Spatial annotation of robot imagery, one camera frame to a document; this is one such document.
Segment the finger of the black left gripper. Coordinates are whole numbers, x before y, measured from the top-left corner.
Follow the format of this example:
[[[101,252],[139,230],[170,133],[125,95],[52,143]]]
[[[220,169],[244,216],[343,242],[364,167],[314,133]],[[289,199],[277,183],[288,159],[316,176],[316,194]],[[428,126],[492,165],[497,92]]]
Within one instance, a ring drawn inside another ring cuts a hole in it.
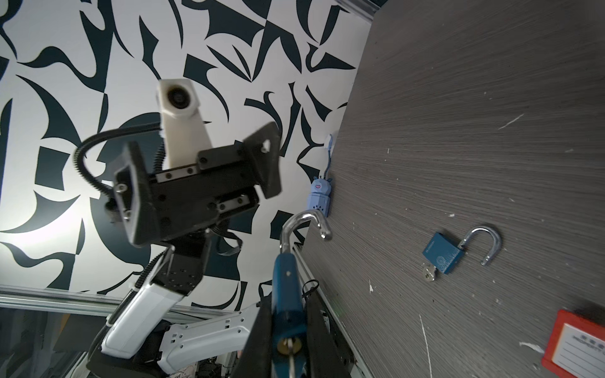
[[[126,236],[133,246],[157,243],[161,228],[150,176],[136,142],[124,145],[113,174],[113,193]]]
[[[265,198],[281,193],[280,132],[275,122],[269,122],[244,140],[244,151],[251,163],[256,183]]]

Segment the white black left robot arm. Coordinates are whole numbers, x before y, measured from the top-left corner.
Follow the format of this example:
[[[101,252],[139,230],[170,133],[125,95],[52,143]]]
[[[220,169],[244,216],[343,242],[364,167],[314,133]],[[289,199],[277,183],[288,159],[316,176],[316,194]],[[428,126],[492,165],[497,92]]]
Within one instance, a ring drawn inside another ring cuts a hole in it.
[[[130,244],[165,247],[108,317],[88,354],[98,377],[165,377],[161,366],[165,315],[202,281],[214,235],[228,222],[281,191],[280,132],[269,123],[244,141],[194,149],[193,161],[149,173],[136,142],[126,143],[113,185],[99,184],[112,221]]]

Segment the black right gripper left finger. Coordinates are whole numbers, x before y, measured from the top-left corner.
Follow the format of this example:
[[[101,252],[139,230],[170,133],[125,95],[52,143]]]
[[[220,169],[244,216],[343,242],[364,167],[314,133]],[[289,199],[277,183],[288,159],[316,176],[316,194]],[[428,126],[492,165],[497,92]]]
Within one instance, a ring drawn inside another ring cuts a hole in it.
[[[273,342],[272,296],[264,297],[233,378],[271,378]]]

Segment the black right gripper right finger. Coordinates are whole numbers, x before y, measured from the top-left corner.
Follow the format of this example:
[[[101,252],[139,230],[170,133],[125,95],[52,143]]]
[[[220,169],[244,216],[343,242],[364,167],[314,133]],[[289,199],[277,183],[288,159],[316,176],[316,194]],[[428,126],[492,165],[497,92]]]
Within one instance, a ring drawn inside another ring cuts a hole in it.
[[[316,291],[305,297],[307,317],[307,377],[345,378],[351,374],[339,355],[337,345],[321,314],[321,299]]]

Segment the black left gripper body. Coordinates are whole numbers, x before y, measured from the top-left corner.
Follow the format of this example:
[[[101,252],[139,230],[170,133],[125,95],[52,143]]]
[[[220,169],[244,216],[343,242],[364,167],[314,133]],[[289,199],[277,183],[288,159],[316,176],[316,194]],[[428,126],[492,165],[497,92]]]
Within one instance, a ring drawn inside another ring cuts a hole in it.
[[[148,174],[161,228],[157,243],[209,228],[259,203],[242,143],[202,151],[192,165]]]

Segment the blue padlock with key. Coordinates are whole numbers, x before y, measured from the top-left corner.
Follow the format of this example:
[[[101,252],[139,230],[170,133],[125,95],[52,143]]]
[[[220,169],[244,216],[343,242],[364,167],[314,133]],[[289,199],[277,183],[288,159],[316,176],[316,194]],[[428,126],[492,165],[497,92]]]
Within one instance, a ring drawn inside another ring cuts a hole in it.
[[[291,234],[306,222],[316,225],[324,240],[332,239],[327,219],[317,209],[292,216],[282,227],[280,253],[274,263],[271,305],[271,361],[275,377],[302,377],[308,362],[307,314],[298,263],[290,243]]]

